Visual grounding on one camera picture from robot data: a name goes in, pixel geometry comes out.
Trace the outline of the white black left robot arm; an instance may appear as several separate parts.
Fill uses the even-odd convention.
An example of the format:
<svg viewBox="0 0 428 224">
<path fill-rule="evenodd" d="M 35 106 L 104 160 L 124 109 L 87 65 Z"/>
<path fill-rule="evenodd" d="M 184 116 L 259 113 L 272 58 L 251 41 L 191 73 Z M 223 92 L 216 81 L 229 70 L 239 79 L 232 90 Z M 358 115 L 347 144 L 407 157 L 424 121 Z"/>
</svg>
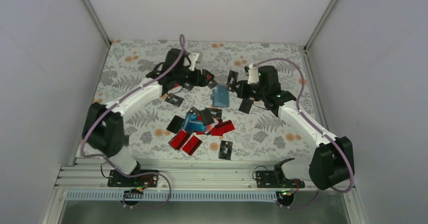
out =
<svg viewBox="0 0 428 224">
<path fill-rule="evenodd" d="M 125 146 L 129 142 L 125 121 L 176 86 L 207 86 L 215 77 L 210 71 L 195 67 L 198 57 L 197 53 L 173 48 L 131 91 L 107 104 L 93 103 L 84 125 L 80 154 L 85 158 L 93 157 L 84 152 L 84 146 L 89 144 L 100 151 L 98 157 L 121 174 L 120 179 L 127 186 L 136 185 L 141 173 L 137 170 L 138 161 Z"/>
</svg>

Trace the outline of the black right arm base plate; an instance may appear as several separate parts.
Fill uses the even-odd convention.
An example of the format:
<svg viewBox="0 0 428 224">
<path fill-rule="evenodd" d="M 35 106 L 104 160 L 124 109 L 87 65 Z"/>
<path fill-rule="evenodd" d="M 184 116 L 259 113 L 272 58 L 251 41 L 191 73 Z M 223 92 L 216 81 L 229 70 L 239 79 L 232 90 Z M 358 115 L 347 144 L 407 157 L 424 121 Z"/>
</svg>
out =
<svg viewBox="0 0 428 224">
<path fill-rule="evenodd" d="M 278 180 L 274 171 L 256 171 L 254 176 L 257 187 L 262 189 L 305 188 L 305 182 L 299 179 L 286 179 L 285 177 L 281 177 L 280 180 Z"/>
</svg>

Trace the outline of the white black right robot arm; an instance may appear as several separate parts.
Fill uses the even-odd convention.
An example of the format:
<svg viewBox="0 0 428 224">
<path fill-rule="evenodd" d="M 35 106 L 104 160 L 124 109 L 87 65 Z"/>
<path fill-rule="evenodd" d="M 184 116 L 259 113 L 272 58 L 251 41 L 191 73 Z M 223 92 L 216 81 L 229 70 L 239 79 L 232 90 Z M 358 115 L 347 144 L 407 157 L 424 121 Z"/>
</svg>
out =
<svg viewBox="0 0 428 224">
<path fill-rule="evenodd" d="M 299 163 L 294 158 L 277 163 L 273 174 L 275 184 L 286 187 L 292 180 L 300 179 L 326 190 L 349 180 L 352 187 L 354 162 L 350 139 L 328 131 L 299 105 L 297 97 L 282 90 L 274 66 L 248 65 L 245 73 L 248 80 L 237 82 L 234 89 L 242 99 L 240 110 L 249 112 L 252 100 L 263 102 L 267 110 L 291 126 L 311 148 L 309 163 Z"/>
</svg>

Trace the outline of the black VIP card carried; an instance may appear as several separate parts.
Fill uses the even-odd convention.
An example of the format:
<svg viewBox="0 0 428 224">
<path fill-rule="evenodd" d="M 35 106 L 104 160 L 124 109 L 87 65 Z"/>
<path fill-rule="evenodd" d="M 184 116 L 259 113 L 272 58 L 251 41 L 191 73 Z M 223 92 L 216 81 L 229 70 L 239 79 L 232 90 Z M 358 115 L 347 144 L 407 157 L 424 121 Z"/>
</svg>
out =
<svg viewBox="0 0 428 224">
<path fill-rule="evenodd" d="M 231 92 L 235 92 L 238 75 L 239 73 L 236 71 L 233 71 L 233 70 L 229 71 L 227 82 L 226 82 L 226 88 Z"/>
</svg>

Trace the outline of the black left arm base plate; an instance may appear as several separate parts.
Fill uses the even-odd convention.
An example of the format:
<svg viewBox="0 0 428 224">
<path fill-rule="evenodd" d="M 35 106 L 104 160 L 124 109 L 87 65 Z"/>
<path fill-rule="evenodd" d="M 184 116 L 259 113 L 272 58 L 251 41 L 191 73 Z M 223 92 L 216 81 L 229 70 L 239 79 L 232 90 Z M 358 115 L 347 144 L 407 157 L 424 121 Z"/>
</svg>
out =
<svg viewBox="0 0 428 224">
<path fill-rule="evenodd" d="M 158 170 L 139 170 L 137 174 L 144 173 L 144 176 L 139 176 L 135 178 L 128 178 L 117 172 L 116 170 L 111 170 L 107 186 L 108 187 L 157 187 L 158 181 Z"/>
</svg>

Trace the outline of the blue leather card holder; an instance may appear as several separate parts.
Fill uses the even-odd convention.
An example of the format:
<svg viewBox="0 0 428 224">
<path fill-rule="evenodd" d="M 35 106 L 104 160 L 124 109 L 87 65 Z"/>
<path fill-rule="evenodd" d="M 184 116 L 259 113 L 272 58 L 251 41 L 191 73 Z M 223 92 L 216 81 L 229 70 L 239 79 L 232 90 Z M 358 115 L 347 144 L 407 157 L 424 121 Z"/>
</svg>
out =
<svg viewBox="0 0 428 224">
<path fill-rule="evenodd" d="M 218 85 L 216 88 L 212 90 L 211 99 L 212 105 L 214 107 L 229 107 L 230 98 L 229 98 L 229 90 L 223 86 Z"/>
</svg>

